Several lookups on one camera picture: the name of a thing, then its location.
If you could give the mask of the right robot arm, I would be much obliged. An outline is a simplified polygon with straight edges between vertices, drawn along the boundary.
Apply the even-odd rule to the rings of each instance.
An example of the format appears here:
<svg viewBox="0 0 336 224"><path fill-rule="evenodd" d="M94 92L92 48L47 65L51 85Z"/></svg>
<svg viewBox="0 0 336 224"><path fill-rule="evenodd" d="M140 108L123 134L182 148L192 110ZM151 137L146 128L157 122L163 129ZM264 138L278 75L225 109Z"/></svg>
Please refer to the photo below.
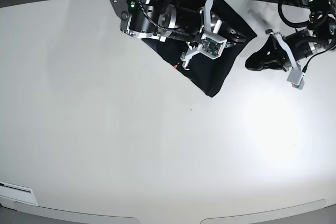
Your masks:
<svg viewBox="0 0 336 224"><path fill-rule="evenodd" d="M222 0L110 0L120 18L120 30L138 39L183 41L187 49L181 53L182 67L195 55L215 60L224 49L247 41L228 21L228 8Z"/></svg>

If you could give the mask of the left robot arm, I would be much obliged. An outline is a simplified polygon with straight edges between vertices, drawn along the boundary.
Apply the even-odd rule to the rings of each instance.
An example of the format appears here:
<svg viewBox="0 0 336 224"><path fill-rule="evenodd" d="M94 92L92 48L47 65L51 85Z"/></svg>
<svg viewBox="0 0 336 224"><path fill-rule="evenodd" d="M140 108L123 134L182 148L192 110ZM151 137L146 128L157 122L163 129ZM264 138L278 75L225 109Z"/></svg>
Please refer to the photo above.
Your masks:
<svg viewBox="0 0 336 224"><path fill-rule="evenodd" d="M245 62L245 67L251 71L266 69L283 70L294 67L301 59L308 58L322 50L335 49L335 0L277 0L280 19L289 27L294 28L295 33L282 36L293 55L281 48L279 41L271 30L267 30L269 38L265 45L253 53ZM309 18L303 22L291 22L282 10L283 4L291 4L308 8Z"/></svg>

